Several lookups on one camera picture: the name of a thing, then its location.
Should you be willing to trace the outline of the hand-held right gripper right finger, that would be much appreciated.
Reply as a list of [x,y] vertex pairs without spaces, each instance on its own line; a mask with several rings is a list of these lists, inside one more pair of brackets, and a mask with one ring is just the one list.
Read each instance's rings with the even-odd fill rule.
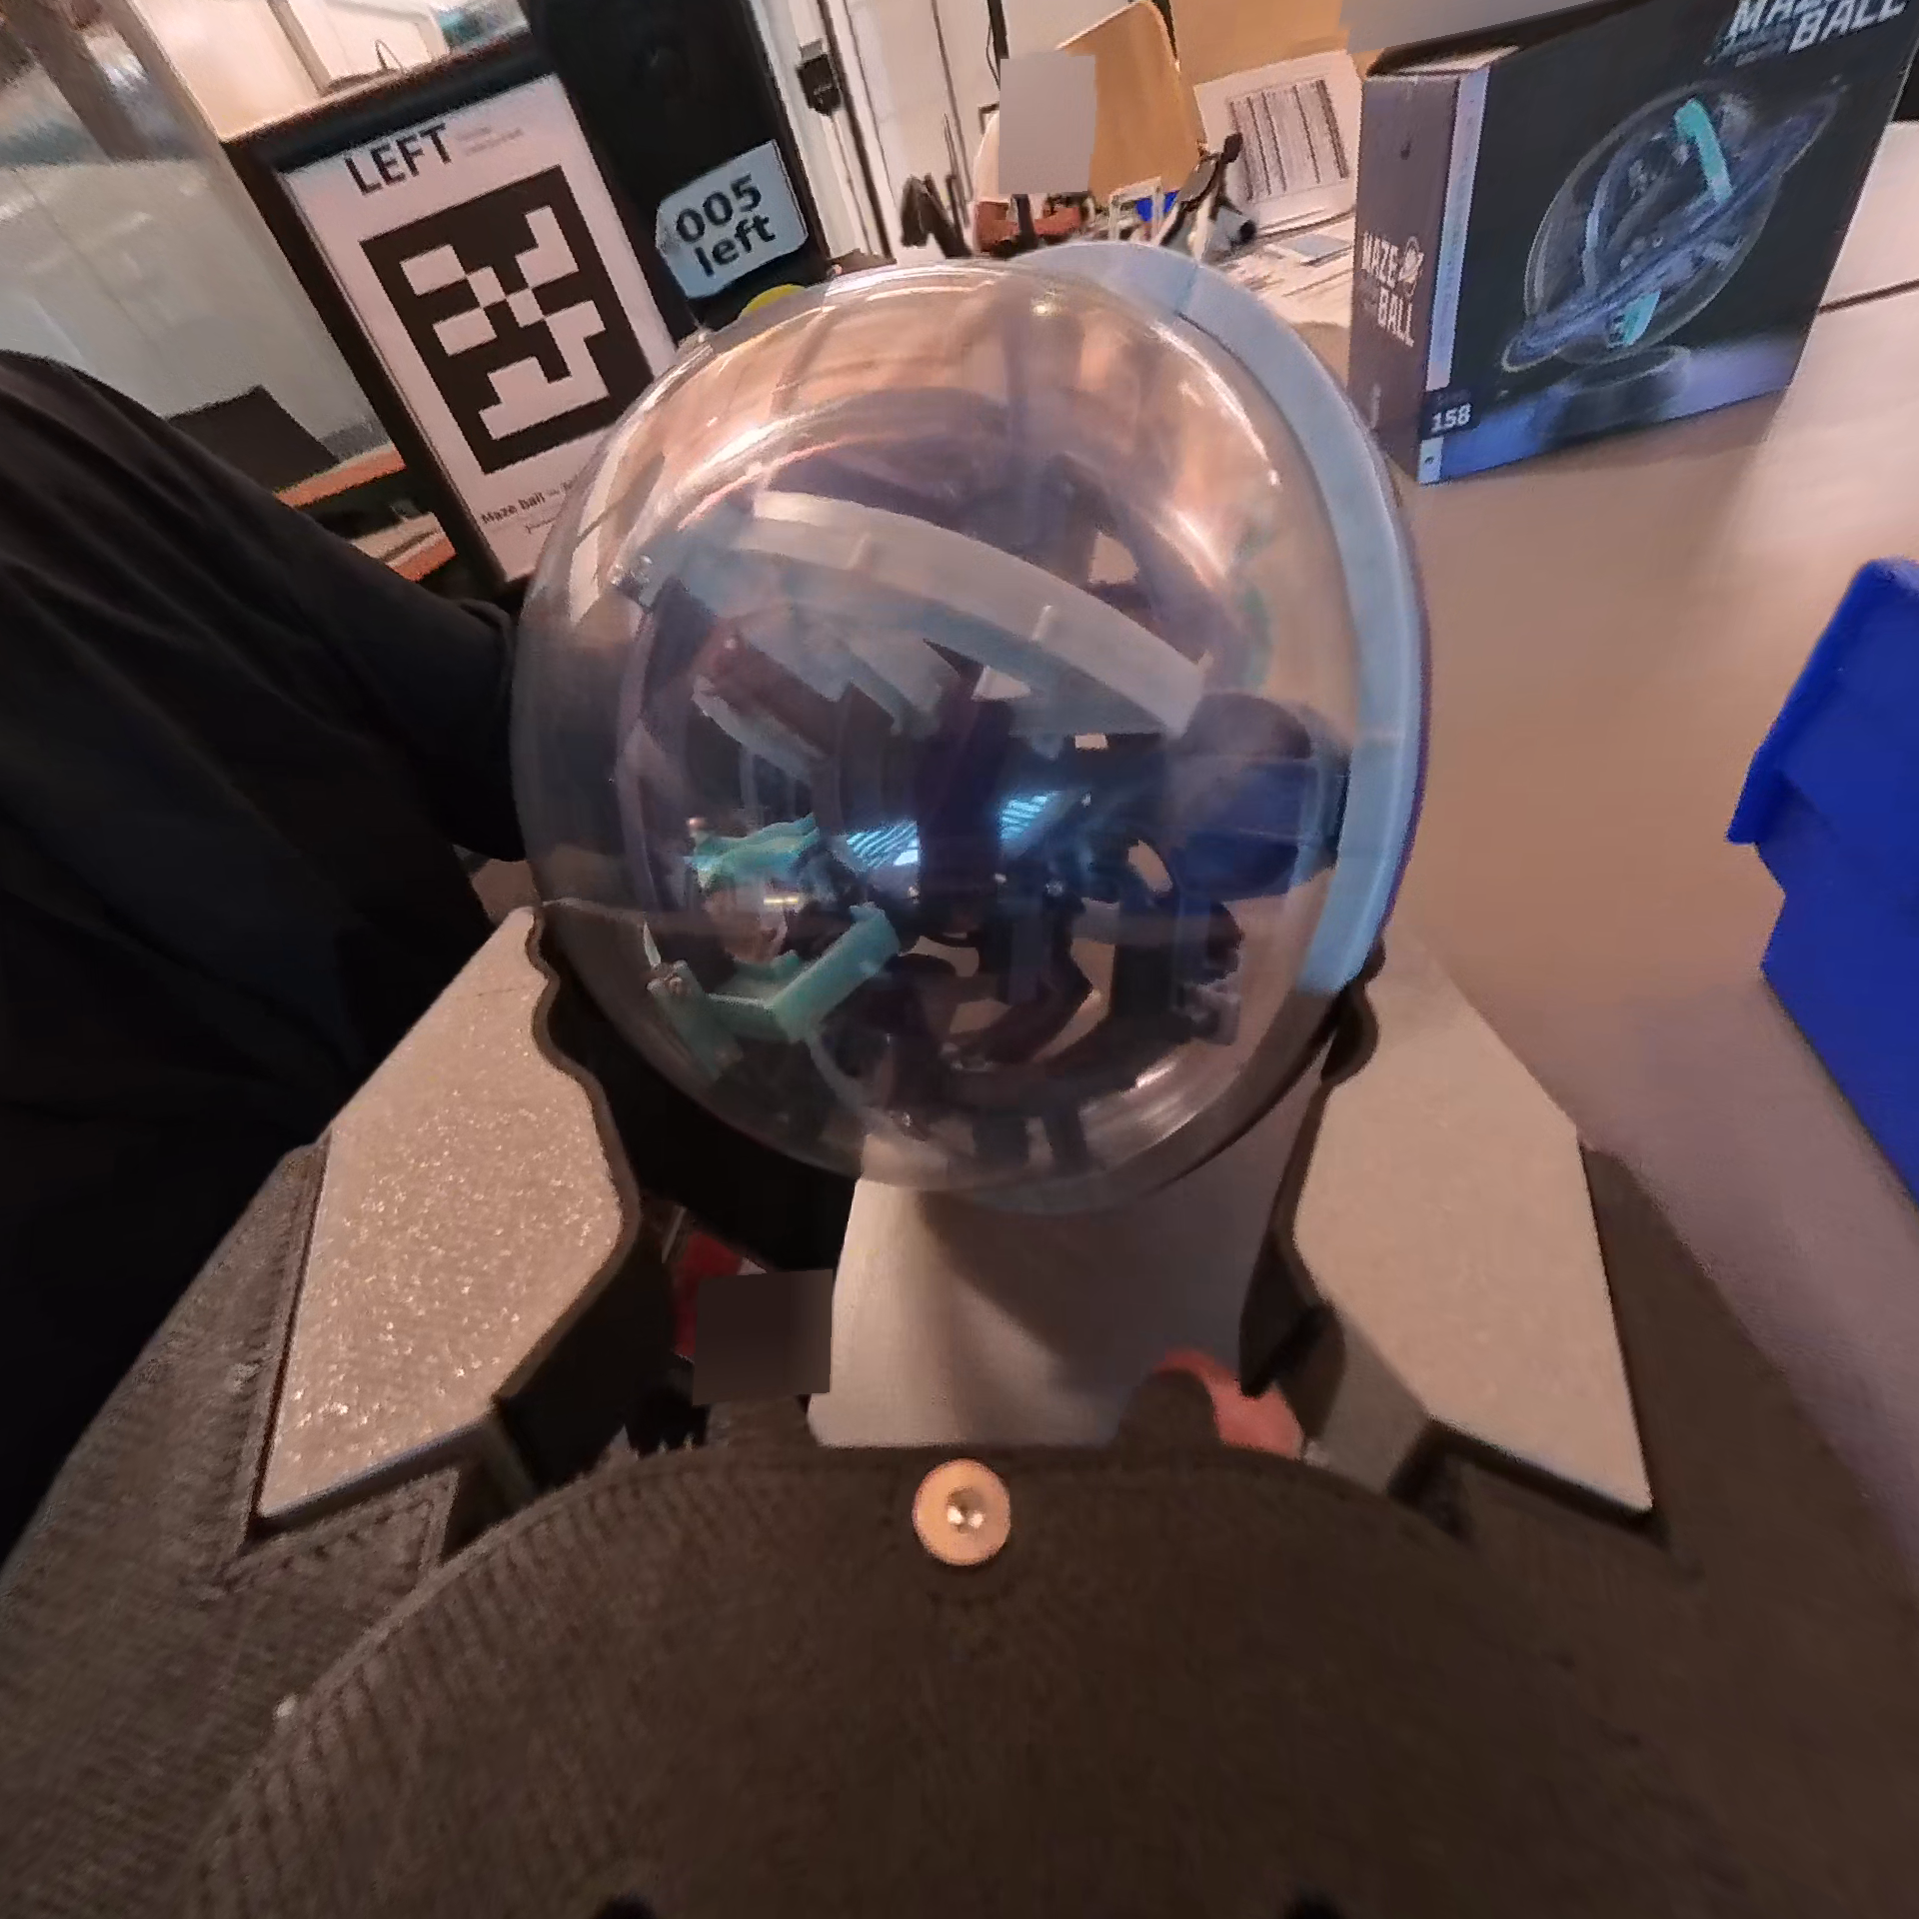
[[1241,1148],[1241,1358],[1306,1462],[1653,1504],[1575,1125],[1417,940],[1376,949]]

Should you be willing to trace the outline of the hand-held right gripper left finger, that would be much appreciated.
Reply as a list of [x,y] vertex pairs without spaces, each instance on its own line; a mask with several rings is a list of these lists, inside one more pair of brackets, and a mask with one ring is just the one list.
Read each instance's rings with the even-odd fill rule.
[[511,1394],[636,1246],[603,1089],[553,1043],[562,979],[511,909],[342,1103],[302,1243],[254,1515],[307,1524],[435,1471],[506,1509],[547,1471]]

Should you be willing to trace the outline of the clear plastic maze ball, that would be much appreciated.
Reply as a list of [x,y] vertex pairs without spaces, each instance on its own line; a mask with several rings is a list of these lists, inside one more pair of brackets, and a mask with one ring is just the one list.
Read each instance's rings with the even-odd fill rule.
[[544,921],[696,1113],[1078,1210],[1303,1071],[1427,773],[1394,475],[1239,276],[851,275],[690,342],[521,601]]

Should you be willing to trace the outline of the person's left forearm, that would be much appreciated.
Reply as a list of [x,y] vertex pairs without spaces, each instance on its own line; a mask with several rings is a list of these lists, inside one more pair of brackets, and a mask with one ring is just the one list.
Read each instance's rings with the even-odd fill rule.
[[307,1140],[487,940],[514,621],[4,351],[4,1101]]

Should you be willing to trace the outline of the person's right hand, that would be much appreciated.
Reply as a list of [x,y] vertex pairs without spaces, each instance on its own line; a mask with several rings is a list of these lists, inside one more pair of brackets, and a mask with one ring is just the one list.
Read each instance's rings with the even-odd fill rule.
[[1188,1403],[1208,1407],[1212,1431],[1232,1450],[1303,1459],[1306,1434],[1278,1388],[1241,1389],[1239,1373],[1208,1352],[1181,1348],[1163,1353],[1151,1380],[1175,1380]]

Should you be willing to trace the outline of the framed marker sign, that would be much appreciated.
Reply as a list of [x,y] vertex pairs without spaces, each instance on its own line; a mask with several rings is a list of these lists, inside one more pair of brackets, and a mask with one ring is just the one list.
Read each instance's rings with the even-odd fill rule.
[[526,581],[690,319],[541,43],[387,72],[224,155],[460,560]]

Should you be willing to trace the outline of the blue plastic bin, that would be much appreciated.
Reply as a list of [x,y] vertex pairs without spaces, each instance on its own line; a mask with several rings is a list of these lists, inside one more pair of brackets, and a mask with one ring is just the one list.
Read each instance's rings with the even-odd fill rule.
[[1727,839],[1782,889],[1761,971],[1917,1192],[1917,564],[1860,567]]

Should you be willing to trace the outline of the dark cardboard toy box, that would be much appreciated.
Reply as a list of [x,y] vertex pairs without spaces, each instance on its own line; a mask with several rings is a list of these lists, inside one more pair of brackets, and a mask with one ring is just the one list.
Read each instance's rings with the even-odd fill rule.
[[1581,3],[1362,79],[1345,391],[1424,485],[1785,391],[1914,3]]

